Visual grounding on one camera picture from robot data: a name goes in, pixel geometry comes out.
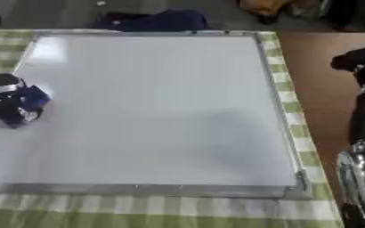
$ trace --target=gray floor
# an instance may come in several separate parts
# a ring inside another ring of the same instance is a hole
[[[0,0],[3,29],[88,28],[99,12],[156,13],[166,9],[191,9],[202,12],[214,29],[330,31],[325,25],[296,20],[282,15],[279,22],[265,26],[256,17],[240,10],[235,0]]]

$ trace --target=green and white tablecloth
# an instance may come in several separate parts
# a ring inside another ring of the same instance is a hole
[[[34,31],[0,30],[0,72],[10,72]],[[0,228],[337,228],[343,227],[308,133],[277,36],[260,33],[312,200],[0,194]]]

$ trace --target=whiteboard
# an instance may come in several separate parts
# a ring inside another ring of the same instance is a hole
[[[253,37],[40,37],[15,74],[53,99],[0,124],[0,183],[296,185]]]

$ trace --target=whiteboard frame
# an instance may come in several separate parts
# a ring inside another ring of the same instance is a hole
[[[172,195],[172,196],[207,196],[207,197],[244,197],[251,199],[290,199],[308,200],[312,197],[312,190],[307,179],[303,163],[299,158],[295,143],[289,130],[285,111],[272,79],[264,46],[257,32],[252,31],[200,31],[200,32],[173,32],[173,33],[122,33],[117,31],[39,31],[29,43],[20,61],[13,69],[16,73],[24,63],[26,56],[34,49],[41,37],[82,36],[82,37],[252,37],[261,56],[264,71],[268,76],[268,83],[272,90],[276,111],[280,123],[283,125],[284,138],[288,150],[287,156],[291,159],[296,174],[296,186],[286,186],[281,191],[278,186],[233,186],[233,185],[173,185],[173,184],[40,184],[40,183],[0,183],[0,192],[12,193],[81,193],[81,194],[135,194],[135,195]]]

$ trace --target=navy fabric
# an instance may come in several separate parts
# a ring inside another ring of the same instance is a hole
[[[178,32],[209,29],[205,17],[196,11],[165,11],[137,20],[122,20],[118,24],[104,21],[97,29],[123,32]]]

